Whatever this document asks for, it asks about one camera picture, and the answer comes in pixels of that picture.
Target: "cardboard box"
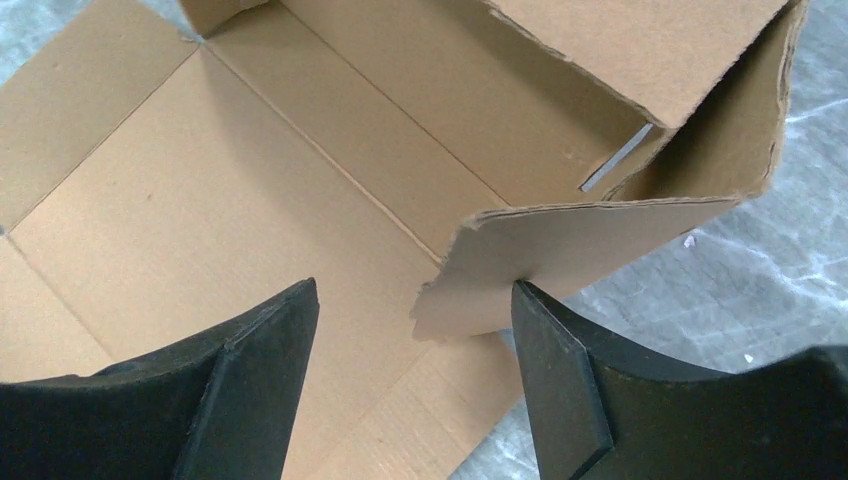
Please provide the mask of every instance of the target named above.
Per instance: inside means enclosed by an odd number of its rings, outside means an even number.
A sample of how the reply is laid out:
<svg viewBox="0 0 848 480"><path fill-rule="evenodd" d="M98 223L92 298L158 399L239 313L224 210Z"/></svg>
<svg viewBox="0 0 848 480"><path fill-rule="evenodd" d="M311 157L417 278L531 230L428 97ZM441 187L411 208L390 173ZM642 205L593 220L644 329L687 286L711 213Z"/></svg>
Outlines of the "cardboard box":
<svg viewBox="0 0 848 480"><path fill-rule="evenodd" d="M197 44L94 0L3 86L0 373L314 276L285 477L393 479L447 476L520 395L514 280L570 295L767 188L807 7L259 3L183 0ZM413 304L420 339L485 335L413 340Z"/></svg>

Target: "cardboard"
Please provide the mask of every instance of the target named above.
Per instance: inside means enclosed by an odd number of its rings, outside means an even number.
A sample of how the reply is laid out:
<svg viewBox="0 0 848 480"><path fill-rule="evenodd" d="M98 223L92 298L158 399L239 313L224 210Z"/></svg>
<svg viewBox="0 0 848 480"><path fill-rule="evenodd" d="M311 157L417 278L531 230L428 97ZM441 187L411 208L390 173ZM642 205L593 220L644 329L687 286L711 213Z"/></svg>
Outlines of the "cardboard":
<svg viewBox="0 0 848 480"><path fill-rule="evenodd" d="M88 371L315 277L297 479L449 475L521 393L514 280L574 293L763 192L807 7L259 3L184 0L196 44L94 0L0 90L0 364ZM413 305L483 335L419 342Z"/></svg>

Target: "box flap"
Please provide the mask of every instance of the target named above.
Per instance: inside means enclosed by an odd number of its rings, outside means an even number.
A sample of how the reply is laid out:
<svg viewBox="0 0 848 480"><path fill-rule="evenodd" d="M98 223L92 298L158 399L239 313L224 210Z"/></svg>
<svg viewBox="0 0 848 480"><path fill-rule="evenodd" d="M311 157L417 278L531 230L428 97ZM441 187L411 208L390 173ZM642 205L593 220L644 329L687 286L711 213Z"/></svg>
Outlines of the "box flap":
<svg viewBox="0 0 848 480"><path fill-rule="evenodd" d="M212 33L237 13L268 0L177 0L191 28L200 35Z"/></svg>
<svg viewBox="0 0 848 480"><path fill-rule="evenodd" d="M416 336L507 328L515 280L565 298L762 193L782 145L789 67L807 7L798 2L771 22L645 175L617 197L637 201L489 212L468 220L439 276L416 301Z"/></svg>
<svg viewBox="0 0 848 480"><path fill-rule="evenodd" d="M787 0L484 0L643 110L682 126Z"/></svg>
<svg viewBox="0 0 848 480"><path fill-rule="evenodd" d="M510 328L512 284L566 298L729 210L732 199L621 202L482 214L463 225L412 317L417 338Z"/></svg>
<svg viewBox="0 0 848 480"><path fill-rule="evenodd" d="M95 0L74 18L0 89L0 225L12 229L196 48L134 1Z"/></svg>

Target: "gray floor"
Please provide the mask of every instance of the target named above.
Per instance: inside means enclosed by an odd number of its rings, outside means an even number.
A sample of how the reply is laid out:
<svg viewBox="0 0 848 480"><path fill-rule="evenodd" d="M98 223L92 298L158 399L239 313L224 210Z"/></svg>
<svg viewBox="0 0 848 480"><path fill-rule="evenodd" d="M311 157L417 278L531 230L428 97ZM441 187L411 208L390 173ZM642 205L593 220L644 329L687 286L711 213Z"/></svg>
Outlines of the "gray floor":
<svg viewBox="0 0 848 480"><path fill-rule="evenodd" d="M0 83L86 3L0 0ZM171 0L148 3L182 23ZM811 344L848 344L846 46L848 2L812 0L771 192L566 304L646 346L730 372ZM523 403L454 476L538 476Z"/></svg>

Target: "crease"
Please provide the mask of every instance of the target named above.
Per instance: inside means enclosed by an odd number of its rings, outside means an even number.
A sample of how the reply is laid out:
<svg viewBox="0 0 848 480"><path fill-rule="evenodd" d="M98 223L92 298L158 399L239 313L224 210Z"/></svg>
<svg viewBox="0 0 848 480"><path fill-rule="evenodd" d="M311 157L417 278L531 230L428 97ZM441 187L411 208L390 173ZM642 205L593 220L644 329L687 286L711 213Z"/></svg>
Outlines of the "crease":
<svg viewBox="0 0 848 480"><path fill-rule="evenodd" d="M29 269L32 270L33 273L36 274L36 276L38 276L39 280L44 283L50 293L52 293L53 296L56 297L56 299L59 301L59 303L62 304L62 307L64 307L71 315L74 316L74 320L76 320L76 322L82 327L82 329L85 330L85 332L88 333L89 336L91 336L91 338L97 343L97 345L101 349L103 349L103 352L106 353L106 356L108 356L109 359L113 362L117 362L119 358L118 355L116 355L115 352L113 352L112 349L110 349L106 345L106 342L104 342L103 339L100 338L100 336L94 332L94 329L92 329L91 326L83 320L84 317L70 304L70 302L65 299L65 296L59 292L59 289L56 287L56 285L54 285L53 282L51 282L50 279L47 278L47 275L30 261L29 257L26 255L26 253L24 253L21 246L18 245L18 243L9 235L4 235L4 238L9 241L9 245L18 255L20 255L24 263L26 263L26 266L29 267Z"/></svg>
<svg viewBox="0 0 848 480"><path fill-rule="evenodd" d="M194 54L195 54L195 53L197 53L197 50L198 50L197 48L196 48L196 49L194 49L191 53L189 53L188 55L186 55L186 56L185 56L185 58L183 58L182 60L180 60L180 62L179 62L177 65L175 65L175 66L174 66L174 69L173 69L173 70L171 70L171 72L170 72L170 73L168 73L168 75L166 75L166 76L165 76L165 78L163 78L163 79L162 79L162 81L161 81L161 82L159 82L159 84L158 84L158 85L156 85L156 86L155 86L154 88L152 88L152 89L151 89L151 90L150 90L150 91L149 91L146 95L144 95L144 97L143 97L143 98L141 98L141 99L138 101L138 103L137 103L134 107L132 107L132 109L130 109L130 111L129 111L129 112L127 112L127 114L126 114L126 115L124 115L124 117L123 117L123 118L121 118L121 120L120 120L120 121L118 121L118 122L115 124L115 126L114 126L114 127L112 127L112 129L111 129L111 130L109 130L109 132L108 132L108 133L106 133L106 135L104 135L104 136L103 136L103 138L101 138L101 139L100 139L97 143L95 143L95 144L94 144L94 145L93 145L93 146L92 146L92 147L91 147L91 148L90 148L90 149L89 149L89 150L85 153L85 155L83 155L83 156L82 156L82 158L80 159L80 161L79 161L79 162L77 162L77 163L76 163L76 165L74 165L74 166L73 166L73 168L69 169L69 170L65 173L65 175L64 175L64 176L62 176L62 178L61 178L58 182L56 182L56 184L55 184L55 185L53 185L53 186L52 186L52 187L51 187L51 188L50 188L50 189L49 189L49 190L48 190L48 191L47 191L44 195L42 195L42 196L41 196L41 198L39 198L39 199L38 199L38 201L36 201L35 203L33 203L33 204L32 204L32 206L30 206L30 207L26 210L26 212L24 212L24 214L23 214L23 215L21 215L19 218L14 219L14 220L12 221L11 226L10 226L10 227L8 227L8 229L6 230L6 232L7 232L7 233L11 233L12 231L14 231L14 230L15 230L15 228L16 228L18 225L20 225L20 224L22 224L23 222L25 222L25 221L26 221L26 219L27 219L27 217L29 217L29 216L30 216L30 214L31 214L32 212L34 212L34 211L35 211L35 210L36 210L39 206L41 206L41 204L42 204L42 203L44 203L44 201L45 201L45 200L47 200L47 197L49 197L50 195L52 195L52 194L53 194L53 192L55 192L57 188L59 188L59 187L60 187L63 183L65 183L65 180L67 180L67 179L68 179L71 175L73 175L73 174L74 174L74 172L76 172L76 171L77 171L77 169L78 169L79 167L81 167L81 166L82 166L82 164L83 164L83 163L85 163L85 161L86 161L86 160L88 160L88 159L89 159L89 157L91 157L91 155L93 155L93 154L94 154L94 152L96 152L96 151L97 151L97 149L99 149L101 145L103 145L103 144L104 144L107 140L109 140L109 138L111 138L111 137L112 137L112 135L113 135L115 132L117 132L119 128L121 128L121 126L124 124L124 122L126 122L126 121L127 121L127 119L129 119L131 116L133 116L133 114L136 112L136 110L138 110L138 109L139 109L142 105L144 105L144 103L145 103L145 102L147 102L147 100L148 100L151 96L153 96L153 94L155 94L157 91L159 91L159 89L160 89L160 88L162 88L162 85L165 85L165 83L167 83L167 82L168 82L168 80L170 80L170 79L171 79L171 77L174 75L174 73L176 73L176 71L177 71L177 70L179 70L179 69L180 69L180 67L182 67L182 66L183 66L183 64L185 64L185 62L187 62L189 58L193 57L193 56L194 56Z"/></svg>
<svg viewBox="0 0 848 480"><path fill-rule="evenodd" d="M412 231L412 229L403 221L401 221L400 217L395 214L387 205L381 202L374 194L368 191L364 185L362 185L356 178L353 177L347 170L345 170L333 157L329 154L320 144L318 144L315 139L313 139L309 134L307 134L302 128L297 126L295 122L288 117L285 113L283 113L280 109L278 109L274 104L265 97L262 92L254 88L254 86L247 81L241 74L239 74L235 68L232 67L227 61L215 51L213 46L209 44L204 44L201 48L204 48L205 51L209 52L209 54L214 58L218 63L220 63L224 68L227 69L228 72L232 73L242 85L245 86L251 93L256 95L257 98L269 109L271 109L274 114L280 118L289 128L295 131L297 135L303 138L310 147L315 149L318 154L330 164L330 166L341 174L348 182L350 182L353 187L358 190L365 198L368 199L374 206L376 206L384 215L386 215L389 220L396 227L398 227L403 233L405 233L417 246L424 252L427 258L436 266L436 268L440 268L442 264L442 258L439 257L433 249L431 249L427 244L424 243L423 240L418 238L418 235Z"/></svg>
<svg viewBox="0 0 848 480"><path fill-rule="evenodd" d="M451 157L453 157L453 159L454 159L454 160L455 160L455 161L456 161L459 165L461 165L461 166L462 166L462 167L463 167L463 168L464 168L464 169L465 169L465 170L466 170L469 174L471 174L474 178L476 178L476 179L477 179L477 181L479 181L479 182L480 182L483 186L485 186L485 187L489 190L490 198L491 198L492 200L495 200L495 201L497 201L497 202L501 203L501 207L507 207L507 206L509 206L509 205L510 205L510 203L509 203L509 202L507 202L507 201L506 201L506 199L505 199L505 198L504 198L504 197L503 197L500 193L498 193L498 192L497 192L494 188L492 188L492 186L491 186L491 185L489 185L489 184L488 184L488 183L487 183L487 182L486 182L486 181L485 181L485 180L484 180L484 179L480 176L480 174L479 174L479 173L475 172L475 171L474 171L474 169L472 169L472 168L471 168L470 166L468 166L468 165L467 165L467 164L466 164L466 163L465 163L462 159L460 159L460 158L459 158L459 156L453 152L453 150L451 150L450 148L448 148L448 146L447 146L447 145L445 145L445 144L442 142L442 140L440 140L439 138L437 138L437 137L436 137L436 136L435 136L432 132L430 132L430 130L428 130L427 128L425 128L425 127L424 127L424 125L422 125L422 124L421 124L421 122L419 122L417 118L415 118L414 116L412 116L412 114L411 114L411 113L409 113L409 112L408 112L405 108L403 108L401 105L399 105L399 104L395 101L395 99L394 99L394 98L390 97L388 93L384 92L384 91L383 91L383 89L381 89L379 86L377 86L377 85L376 85L376 84L375 84L375 83L374 83L374 82L373 82L373 81L372 81L372 80L371 80L368 76L366 76L363 72L361 72L361 71L359 70L359 68L357 68L357 67L353 64L353 62L351 62L350 60L348 60L348 58L347 58L347 57L345 57L344 55L342 55L342 54L341 54L341 52L339 52L338 50L336 50L336 49L335 49L335 47L333 47L332 45L330 45L330 44L329 44L329 43L328 43L328 42L324 39L324 37L322 37L321 35L319 35L319 34L318 34L318 32L316 32L315 30L313 30L313 29L312 29L312 27L311 27L310 25L308 25L305 21L303 21L303 19L301 19L301 18L300 18L297 14L295 14L292 10L288 10L288 11L289 11L289 13L290 13L290 14L291 14L294 18L296 18L296 19L297 19L297 21L298 21L298 22L300 22L300 24L301 24L301 25L303 25L303 26L304 26L307 30L309 30L310 32L312 32L312 34L313 34L313 35L315 35L315 37L316 37L316 38L318 38L318 39L321 41L321 43L322 43L322 44L324 44L324 46L326 46L326 47L327 47L330 51L332 51L332 52L333 52L336 56L338 56L338 57L339 57L339 58L340 58L340 59L341 59L341 60L342 60L342 61L343 61L343 62L344 62L347 66L349 66L349 67L350 67L350 68L351 68L354 72L356 72L356 74L357 74L357 75L359 75L360 77L362 77L362 79L363 79L363 80L365 80L365 81L368 83L368 85L370 85L371 87L373 87L373 88L374 88L374 90L376 90L377 92L379 92L379 93L380 93L380 95L382 95L384 98L386 98L386 100L388 100L388 101L389 101L389 103L391 103L391 104L392 104L395 108L397 108L397 109L398 109L398 111L400 111L401 113L403 113L403 114L404 114L404 115L405 115L405 116L406 116L409 120L411 120L411 121L412 121L412 123L414 123L414 124L415 124L415 125L416 125L419 129L421 129L421 131L422 131L422 132L424 132L425 134L427 134L427 136L428 136L428 137L430 137L430 138L431 138L434 142L436 142L436 143L437 143L440 147L442 147L442 148L445 150L445 152L447 152L447 153L448 153L448 155L450 155Z"/></svg>

